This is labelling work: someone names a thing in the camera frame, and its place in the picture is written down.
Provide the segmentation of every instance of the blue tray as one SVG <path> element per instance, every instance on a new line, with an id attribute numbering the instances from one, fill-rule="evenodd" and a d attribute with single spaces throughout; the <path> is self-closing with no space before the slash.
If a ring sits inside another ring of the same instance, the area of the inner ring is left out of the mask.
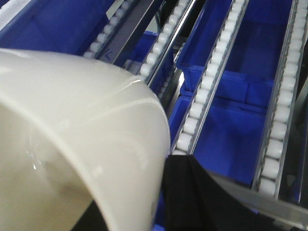
<path id="1" fill-rule="evenodd" d="M 194 91 L 230 3 L 205 3 L 177 62 L 185 75 L 184 95 Z M 267 108 L 291 5 L 292 0 L 250 0 L 218 97 Z"/>
<path id="2" fill-rule="evenodd" d="M 82 54 L 114 0 L 32 0 L 3 30 L 0 47 Z"/>
<path id="3" fill-rule="evenodd" d="M 171 140 L 191 98 L 178 98 L 169 118 Z M 266 110 L 215 98 L 194 156 L 207 170 L 250 186 L 258 157 Z"/>

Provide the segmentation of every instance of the gravity roller track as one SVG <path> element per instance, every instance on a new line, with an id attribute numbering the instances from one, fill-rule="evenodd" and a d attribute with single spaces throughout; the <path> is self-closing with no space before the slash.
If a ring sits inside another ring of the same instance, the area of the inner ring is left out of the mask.
<path id="1" fill-rule="evenodd" d="M 233 0 L 179 131 L 173 155 L 191 155 L 198 141 L 249 0 Z"/>
<path id="2" fill-rule="evenodd" d="M 125 0 L 121 4 L 115 14 L 110 18 L 109 23 L 104 27 L 103 31 L 97 36 L 96 40 L 91 43 L 88 50 L 83 54 L 84 57 L 95 59 L 100 58 L 99 56 L 105 44 L 109 39 L 111 39 L 112 34 L 117 30 L 117 28 L 121 27 L 121 22 L 126 19 L 126 15 L 137 4 L 137 2 L 137 0 Z M 195 3 L 196 0 L 178 1 L 177 5 L 173 9 L 173 12 L 157 36 L 157 39 L 153 43 L 153 46 L 146 55 L 137 76 L 149 87 L 151 87 L 152 83 L 155 81 L 159 70 L 165 63 L 168 53 L 173 52 L 173 44 L 182 30 L 184 23 L 191 13 Z M 160 92 L 158 93 L 158 98 L 160 100 L 163 100 L 163 95 L 168 88 L 171 77 L 175 71 L 176 68 L 173 66 L 165 79 Z"/>
<path id="3" fill-rule="evenodd" d="M 307 30 L 308 0 L 295 0 L 267 114 L 253 189 L 278 198 Z"/>

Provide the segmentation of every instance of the black fabric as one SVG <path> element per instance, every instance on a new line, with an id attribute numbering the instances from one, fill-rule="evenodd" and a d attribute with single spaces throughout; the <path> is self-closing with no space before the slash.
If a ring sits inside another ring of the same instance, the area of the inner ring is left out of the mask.
<path id="1" fill-rule="evenodd" d="M 101 212 L 94 201 L 71 231 L 108 231 Z"/>
<path id="2" fill-rule="evenodd" d="M 226 193 L 193 156 L 166 160 L 166 231 L 281 231 Z"/>

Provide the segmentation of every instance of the blue plastic bin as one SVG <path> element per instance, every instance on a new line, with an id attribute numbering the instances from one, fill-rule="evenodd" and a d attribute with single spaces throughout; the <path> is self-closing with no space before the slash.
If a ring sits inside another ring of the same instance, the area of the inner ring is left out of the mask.
<path id="1" fill-rule="evenodd" d="M 191 98 L 178 98 L 169 118 L 171 139 Z M 250 186 L 258 157 L 266 110 L 215 98 L 194 156 L 207 170 Z"/>
<path id="2" fill-rule="evenodd" d="M 0 8 L 6 4 L 9 0 L 0 0 Z"/>
<path id="3" fill-rule="evenodd" d="M 194 91 L 230 3 L 205 3 L 177 62 L 185 75 L 183 94 Z M 291 5 L 250 0 L 216 96 L 267 108 Z"/>
<path id="4" fill-rule="evenodd" d="M 114 0 L 32 0 L 0 31 L 0 47 L 81 54 Z"/>

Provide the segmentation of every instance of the white roller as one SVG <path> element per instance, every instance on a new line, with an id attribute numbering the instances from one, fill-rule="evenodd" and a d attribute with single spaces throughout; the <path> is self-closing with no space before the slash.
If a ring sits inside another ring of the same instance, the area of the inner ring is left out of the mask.
<path id="1" fill-rule="evenodd" d="M 208 93 L 209 93 L 209 90 L 200 88 L 197 91 L 197 94 L 196 94 L 196 97 L 195 97 L 195 101 L 197 103 L 205 103 L 206 100 L 207 100 Z"/>
<path id="2" fill-rule="evenodd" d="M 161 52 L 163 52 L 163 49 L 164 49 L 164 44 L 156 42 L 154 43 L 152 50 L 156 54 L 161 54 Z"/>
<path id="3" fill-rule="evenodd" d="M 166 23 L 164 25 L 163 32 L 166 33 L 167 35 L 171 35 L 173 32 L 174 26 L 175 26 L 174 24 Z"/>
<path id="4" fill-rule="evenodd" d="M 161 44 L 166 44 L 169 39 L 169 35 L 166 33 L 160 33 L 158 36 L 158 42 Z"/>
<path id="5" fill-rule="evenodd" d="M 228 21 L 237 21 L 239 14 L 237 12 L 230 12 L 228 15 Z"/>
<path id="6" fill-rule="evenodd" d="M 307 5 L 304 8 L 302 8 L 302 7 L 297 8 L 296 15 L 298 15 L 299 17 L 303 17 L 303 18 L 306 17 L 306 15 L 307 15 Z"/>
<path id="7" fill-rule="evenodd" d="M 183 13 L 183 11 L 184 11 L 184 7 L 182 7 L 182 6 L 176 6 L 176 7 L 174 8 L 173 13 L 174 13 L 175 15 L 177 15 L 177 16 L 181 16 L 182 13 Z"/>
<path id="8" fill-rule="evenodd" d="M 283 142 L 275 139 L 269 139 L 268 148 L 265 156 L 280 159 L 283 149 Z"/>
<path id="9" fill-rule="evenodd" d="M 193 117 L 187 117 L 184 123 L 183 131 L 193 135 L 196 127 L 197 127 L 198 120 Z"/>
<path id="10" fill-rule="evenodd" d="M 93 59 L 95 56 L 95 54 L 93 52 L 90 52 L 90 51 L 86 51 L 84 54 L 83 54 L 83 57 L 85 58 L 89 58 L 89 59 Z"/>
<path id="11" fill-rule="evenodd" d="M 276 179 L 279 172 L 279 165 L 280 165 L 279 161 L 265 157 L 261 175 L 263 177 Z"/>
<path id="12" fill-rule="evenodd" d="M 204 76 L 201 82 L 201 88 L 211 90 L 214 79 L 212 76 Z"/>
<path id="13" fill-rule="evenodd" d="M 112 16 L 109 20 L 109 24 L 116 26 L 120 21 L 120 18 L 116 17 L 116 16 Z"/>
<path id="14" fill-rule="evenodd" d="M 233 31 L 234 28 L 235 28 L 235 25 L 236 25 L 235 21 L 227 20 L 227 22 L 225 24 L 225 30 Z"/>
<path id="15" fill-rule="evenodd" d="M 129 6 L 130 6 L 130 2 L 129 1 L 124 1 L 121 5 L 121 8 L 125 11 L 127 11 L 129 9 Z"/>
<path id="16" fill-rule="evenodd" d="M 119 17 L 119 18 L 122 18 L 124 14 L 125 14 L 125 10 L 123 10 L 123 9 L 121 9 L 121 8 L 119 8 L 119 9 L 117 9 L 117 10 L 115 11 L 115 15 L 116 15 L 117 17 Z"/>
<path id="17" fill-rule="evenodd" d="M 102 47 L 102 44 L 99 42 L 93 42 L 90 45 L 90 51 L 92 51 L 93 53 L 97 53 L 100 48 Z"/>
<path id="18" fill-rule="evenodd" d="M 304 30 L 300 28 L 296 28 L 291 34 L 291 39 L 302 39 L 304 36 Z"/>
<path id="19" fill-rule="evenodd" d="M 107 24 L 107 25 L 105 25 L 103 31 L 104 31 L 105 34 L 110 35 L 111 32 L 113 32 L 113 30 L 114 30 L 114 26 L 113 26 L 113 25 L 110 25 L 110 24 Z"/>
<path id="20" fill-rule="evenodd" d="M 158 59 L 158 54 L 151 52 L 146 57 L 146 62 L 148 64 L 154 65 L 157 62 L 157 59 Z"/>
<path id="21" fill-rule="evenodd" d="M 280 90 L 280 93 L 278 95 L 277 104 L 290 107 L 291 106 L 291 102 L 292 102 L 292 98 L 293 98 L 293 93 L 292 92 L 286 91 L 286 90 Z"/>
<path id="22" fill-rule="evenodd" d="M 284 74 L 295 77 L 295 75 L 297 73 L 297 69 L 298 69 L 298 66 L 296 64 L 286 63 L 286 65 L 284 67 Z"/>
<path id="23" fill-rule="evenodd" d="M 192 140 L 192 135 L 187 134 L 185 132 L 181 132 L 178 138 L 177 148 L 182 151 L 187 152 L 189 145 L 191 143 L 191 140 Z"/>
<path id="24" fill-rule="evenodd" d="M 298 5 L 297 5 L 297 8 L 300 9 L 307 9 L 307 5 L 308 5 L 308 1 L 306 0 L 300 0 L 298 1 Z"/>
<path id="25" fill-rule="evenodd" d="M 290 116 L 290 108 L 282 105 L 278 105 L 275 110 L 274 120 L 282 123 L 286 123 Z"/>
<path id="26" fill-rule="evenodd" d="M 287 125 L 281 122 L 273 122 L 271 131 L 270 131 L 270 137 L 277 139 L 277 140 L 283 140 L 285 137 L 285 133 L 287 131 Z"/>
<path id="27" fill-rule="evenodd" d="M 178 6 L 186 7 L 190 0 L 179 0 Z"/>
<path id="28" fill-rule="evenodd" d="M 225 41 L 218 41 L 216 43 L 215 51 L 224 52 L 226 50 L 226 48 L 227 48 L 227 45 L 228 45 L 228 43 L 225 42 Z"/>
<path id="29" fill-rule="evenodd" d="M 136 78 L 140 79 L 141 81 L 145 81 L 147 76 L 142 76 L 142 75 L 136 75 Z"/>
<path id="30" fill-rule="evenodd" d="M 267 196 L 274 196 L 275 189 L 276 189 L 276 183 L 274 181 L 261 177 L 259 185 L 260 193 Z"/>
<path id="31" fill-rule="evenodd" d="M 172 14 L 169 17 L 169 23 L 171 23 L 171 24 L 176 25 L 178 23 L 178 20 L 179 20 L 179 16 L 178 15 Z"/>
<path id="32" fill-rule="evenodd" d="M 293 91 L 295 86 L 296 79 L 290 76 L 283 76 L 280 89 Z"/>
<path id="33" fill-rule="evenodd" d="M 242 9 L 242 6 L 243 4 L 235 2 L 232 4 L 232 11 L 239 13 Z"/>
<path id="34" fill-rule="evenodd" d="M 218 68 L 219 66 L 217 64 L 208 64 L 207 65 L 207 68 L 206 68 L 206 71 L 205 71 L 205 74 L 207 76 L 215 76 L 217 71 L 218 71 Z"/>
<path id="35" fill-rule="evenodd" d="M 98 42 L 100 42 L 100 43 L 105 43 L 106 40 L 107 40 L 107 36 L 108 36 L 107 34 L 100 33 L 100 34 L 98 34 L 96 40 L 97 40 Z"/>
<path id="36" fill-rule="evenodd" d="M 302 40 L 300 39 L 291 40 L 289 48 L 295 51 L 299 51 L 302 48 Z"/>
<path id="37" fill-rule="evenodd" d="M 153 65 L 151 64 L 142 64 L 141 69 L 140 69 L 140 74 L 142 76 L 148 76 L 151 72 Z"/>
<path id="38" fill-rule="evenodd" d="M 231 38 L 232 32 L 228 30 L 223 30 L 220 34 L 219 40 L 229 42 Z"/>
<path id="39" fill-rule="evenodd" d="M 303 28 L 305 26 L 306 19 L 305 18 L 296 18 L 294 20 L 294 27 Z"/>
<path id="40" fill-rule="evenodd" d="M 300 57 L 299 51 L 290 50 L 287 55 L 287 63 L 292 62 L 298 64 L 299 57 Z"/>
<path id="41" fill-rule="evenodd" d="M 197 102 L 193 102 L 189 110 L 189 116 L 199 119 L 202 113 L 203 105 Z"/>
<path id="42" fill-rule="evenodd" d="M 213 54 L 212 54 L 212 58 L 211 58 L 211 63 L 214 63 L 214 64 L 218 64 L 220 65 L 221 61 L 222 61 L 222 57 L 223 57 L 223 53 L 219 52 L 219 51 L 215 51 Z"/>
<path id="43" fill-rule="evenodd" d="M 172 153 L 172 155 L 186 155 L 186 152 L 183 152 L 179 149 L 175 149 Z"/>

